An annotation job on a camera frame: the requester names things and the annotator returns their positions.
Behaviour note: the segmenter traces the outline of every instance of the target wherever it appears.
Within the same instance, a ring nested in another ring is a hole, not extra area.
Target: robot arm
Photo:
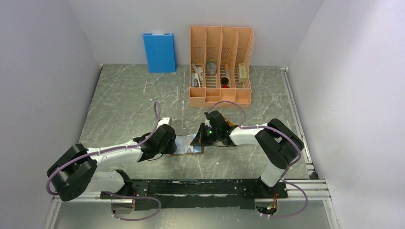
[[[261,146],[269,159],[269,164],[260,177],[269,188],[277,184],[287,166],[298,156],[296,149],[290,142],[277,133],[263,129],[244,129],[229,122],[218,111],[206,113],[206,122],[201,123],[192,146]],[[104,148],[86,149],[82,144],[72,146],[51,168],[48,177],[58,168],[84,154],[96,153],[71,164],[60,171],[51,180],[62,201],[72,200],[83,192],[109,191],[127,196],[132,191],[131,179],[124,171],[116,169],[117,165],[125,162],[140,162],[152,159],[155,155],[172,154],[176,150],[175,131],[170,126],[171,119],[163,118],[152,137],[144,144],[134,148],[150,133],[133,140]],[[275,128],[303,149],[304,145],[281,121],[273,119],[265,126]]]

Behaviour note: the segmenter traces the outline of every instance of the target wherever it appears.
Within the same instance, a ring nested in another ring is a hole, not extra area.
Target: gray marble table
[[[246,125],[278,118],[294,132],[296,123],[279,68],[251,66],[252,103],[246,109]],[[105,64],[90,104],[80,143],[105,147],[127,142],[150,132],[155,122],[153,103],[161,104],[162,117],[170,116],[177,135],[195,134],[207,108],[189,106],[189,66],[176,73],[149,73],[146,65]],[[238,123],[237,108],[220,108]],[[268,163],[257,146],[207,147],[202,155],[164,155],[155,161],[117,165],[131,178],[202,179],[258,178]],[[308,178],[304,157],[286,178]]]

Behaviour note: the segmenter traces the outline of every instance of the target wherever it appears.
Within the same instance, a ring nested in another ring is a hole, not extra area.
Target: blue folder
[[[173,33],[145,33],[143,42],[150,73],[176,71]]]

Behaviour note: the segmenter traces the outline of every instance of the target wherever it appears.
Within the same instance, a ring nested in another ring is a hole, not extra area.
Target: orange object
[[[252,28],[191,26],[190,27],[190,64],[201,66],[203,81],[201,87],[189,90],[190,106],[209,107],[219,101],[232,101],[241,107],[249,107],[252,89],[249,80],[250,58],[255,36]],[[206,63],[217,65],[216,75],[205,75]],[[239,82],[238,65],[243,63],[246,80]],[[220,79],[230,72],[229,84],[221,85]],[[218,107],[235,107],[222,103]]]

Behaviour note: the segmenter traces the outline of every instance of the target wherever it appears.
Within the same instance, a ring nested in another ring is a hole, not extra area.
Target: wall
[[[405,2],[325,0],[289,67],[341,228],[404,228]]]
[[[77,143],[99,65],[64,0],[2,0],[0,33],[0,228],[42,228],[46,170]]]
[[[190,64],[190,25],[251,26],[252,65],[288,66],[323,0],[67,0],[101,63],[147,63],[142,34],[173,32]]]

